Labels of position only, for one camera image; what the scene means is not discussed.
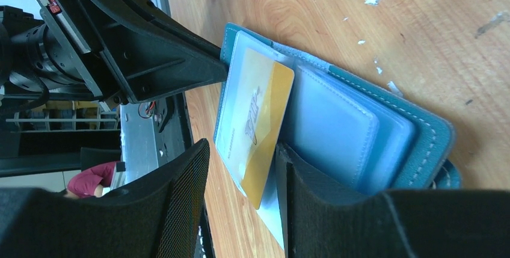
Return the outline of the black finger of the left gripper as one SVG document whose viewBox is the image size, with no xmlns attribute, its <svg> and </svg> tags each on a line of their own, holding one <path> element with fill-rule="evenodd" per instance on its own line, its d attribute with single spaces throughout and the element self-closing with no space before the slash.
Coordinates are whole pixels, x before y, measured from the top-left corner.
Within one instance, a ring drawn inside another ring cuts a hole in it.
<svg viewBox="0 0 510 258">
<path fill-rule="evenodd" d="M 100 34 L 105 55 L 124 93 L 142 103 L 223 82 L 227 66 L 218 46 L 194 34 L 151 0 L 95 0 L 109 24 Z"/>
</svg>

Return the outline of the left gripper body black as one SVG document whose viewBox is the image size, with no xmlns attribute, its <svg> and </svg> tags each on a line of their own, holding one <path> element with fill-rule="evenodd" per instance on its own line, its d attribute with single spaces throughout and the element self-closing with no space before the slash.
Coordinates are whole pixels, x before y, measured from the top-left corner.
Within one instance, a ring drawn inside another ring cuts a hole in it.
<svg viewBox="0 0 510 258">
<path fill-rule="evenodd" d="M 40 19 L 1 7 L 1 97 L 20 107 L 50 100 L 123 104 L 123 90 L 100 38 L 109 24 L 106 11 L 95 0 L 36 1 Z"/>
</svg>

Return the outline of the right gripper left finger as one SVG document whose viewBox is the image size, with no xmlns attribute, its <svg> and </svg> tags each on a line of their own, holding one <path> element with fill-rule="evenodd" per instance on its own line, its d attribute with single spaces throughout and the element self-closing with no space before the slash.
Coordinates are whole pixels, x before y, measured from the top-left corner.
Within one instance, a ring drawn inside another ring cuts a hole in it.
<svg viewBox="0 0 510 258">
<path fill-rule="evenodd" d="M 3 188 L 1 256 L 193 257 L 209 158 L 208 140 L 199 140 L 101 198 Z"/>
</svg>

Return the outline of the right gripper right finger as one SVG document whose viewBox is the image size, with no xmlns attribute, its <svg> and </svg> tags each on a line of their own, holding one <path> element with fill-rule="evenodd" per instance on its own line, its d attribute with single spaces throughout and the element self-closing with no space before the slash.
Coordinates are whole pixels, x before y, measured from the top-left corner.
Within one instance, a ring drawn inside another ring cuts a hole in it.
<svg viewBox="0 0 510 258">
<path fill-rule="evenodd" d="M 508 257 L 509 192 L 388 190 L 363 195 L 275 150 L 287 257 Z"/>
</svg>

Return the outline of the blue leather card holder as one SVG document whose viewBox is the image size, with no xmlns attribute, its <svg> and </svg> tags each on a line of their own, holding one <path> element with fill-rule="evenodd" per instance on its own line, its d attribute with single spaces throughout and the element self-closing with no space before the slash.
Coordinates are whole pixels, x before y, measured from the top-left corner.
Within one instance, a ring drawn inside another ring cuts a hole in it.
<svg viewBox="0 0 510 258">
<path fill-rule="evenodd" d="M 458 189 L 448 161 L 455 130 L 447 120 L 307 52 L 234 23 L 225 27 L 220 60 L 229 68 L 218 104 L 214 143 L 236 186 L 248 155 L 268 131 L 258 131 L 274 63 L 293 74 L 279 137 L 304 160 L 348 188 L 374 194 L 388 188 Z"/>
</svg>

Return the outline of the gold credit card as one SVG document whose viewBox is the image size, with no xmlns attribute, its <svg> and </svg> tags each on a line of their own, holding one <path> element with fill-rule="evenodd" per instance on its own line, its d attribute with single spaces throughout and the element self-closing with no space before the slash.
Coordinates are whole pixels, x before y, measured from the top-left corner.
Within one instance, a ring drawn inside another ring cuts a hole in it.
<svg viewBox="0 0 510 258">
<path fill-rule="evenodd" d="M 254 49 L 235 50 L 216 148 L 240 192 L 260 208 L 294 71 Z"/>
</svg>

